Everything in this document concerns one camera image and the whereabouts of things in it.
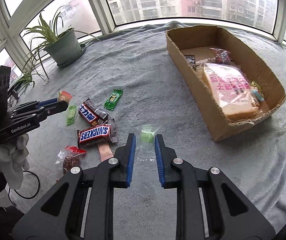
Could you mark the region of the white gloved left hand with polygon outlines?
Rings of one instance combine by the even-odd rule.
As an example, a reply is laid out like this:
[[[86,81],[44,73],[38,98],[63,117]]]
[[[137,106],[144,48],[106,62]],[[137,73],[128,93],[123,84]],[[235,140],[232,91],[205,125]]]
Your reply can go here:
[[[4,175],[9,187],[14,190],[21,188],[23,172],[30,169],[27,159],[28,142],[29,135],[25,133],[14,138],[13,141],[0,144],[0,172]]]

